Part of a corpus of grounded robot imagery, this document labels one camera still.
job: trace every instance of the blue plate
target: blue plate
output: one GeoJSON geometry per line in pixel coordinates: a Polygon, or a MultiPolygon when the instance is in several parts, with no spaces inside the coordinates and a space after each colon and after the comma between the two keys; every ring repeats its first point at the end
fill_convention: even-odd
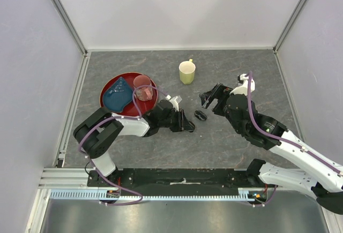
{"type": "Polygon", "coordinates": [[[113,112],[122,112],[132,101],[133,90],[123,77],[120,77],[102,97],[103,105],[113,112]]]}

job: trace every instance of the cup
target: cup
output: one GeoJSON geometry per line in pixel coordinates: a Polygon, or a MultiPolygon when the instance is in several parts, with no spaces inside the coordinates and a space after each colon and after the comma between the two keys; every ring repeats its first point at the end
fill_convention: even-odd
{"type": "Polygon", "coordinates": [[[135,77],[133,80],[133,86],[135,88],[140,86],[150,86],[150,87],[142,87],[140,89],[137,89],[135,92],[136,98],[138,98],[141,101],[149,101],[152,100],[153,91],[152,91],[152,84],[151,79],[147,75],[139,75],[135,77]]]}
{"type": "Polygon", "coordinates": [[[180,63],[178,70],[180,72],[180,80],[185,85],[189,85],[194,80],[195,75],[195,64],[193,59],[180,63]]]}

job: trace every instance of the white wall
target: white wall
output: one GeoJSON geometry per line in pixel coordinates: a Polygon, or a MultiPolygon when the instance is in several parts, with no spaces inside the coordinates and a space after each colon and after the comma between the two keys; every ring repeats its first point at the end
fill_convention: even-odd
{"type": "Polygon", "coordinates": [[[88,49],[272,47],[298,0],[61,0],[88,49]]]}
{"type": "Polygon", "coordinates": [[[0,228],[24,232],[82,58],[50,0],[0,2],[0,228]]]}
{"type": "Polygon", "coordinates": [[[343,164],[342,0],[308,0],[279,57],[306,141],[343,164]]]}

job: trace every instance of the light green cup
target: light green cup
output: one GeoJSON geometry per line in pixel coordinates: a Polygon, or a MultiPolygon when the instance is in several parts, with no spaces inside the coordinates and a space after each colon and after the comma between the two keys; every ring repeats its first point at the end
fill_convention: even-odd
{"type": "Polygon", "coordinates": [[[178,70],[180,72],[180,80],[185,85],[189,85],[194,80],[195,75],[195,64],[192,59],[180,63],[178,70]]]}

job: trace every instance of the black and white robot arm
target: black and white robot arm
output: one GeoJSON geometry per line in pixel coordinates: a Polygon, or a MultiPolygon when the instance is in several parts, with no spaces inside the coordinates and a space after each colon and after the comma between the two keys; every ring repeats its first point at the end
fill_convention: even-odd
{"type": "MultiPolygon", "coordinates": [[[[254,185],[262,181],[297,190],[315,198],[326,209],[343,214],[343,166],[315,151],[276,119],[259,114],[254,102],[251,102],[252,115],[260,128],[258,131],[249,115],[248,80],[248,75],[240,75],[240,86],[234,89],[217,84],[211,91],[200,95],[203,108],[208,108],[214,99],[218,99],[212,111],[225,116],[236,133],[253,145],[286,158],[301,169],[284,169],[254,159],[247,169],[249,182],[254,185]],[[265,133],[279,139],[266,136],[265,133]]],[[[253,90],[255,82],[251,79],[251,92],[253,90]]]]}
{"type": "Polygon", "coordinates": [[[181,101],[180,96],[171,98],[168,95],[156,107],[144,113],[142,118],[121,116],[106,108],[99,108],[74,130],[73,135],[81,143],[100,122],[113,118],[89,134],[82,144],[83,151],[98,171],[107,177],[116,170],[108,149],[118,136],[149,137],[156,134],[161,127],[167,127],[172,132],[194,131],[193,122],[187,120],[183,109],[178,106],[181,101]]]}

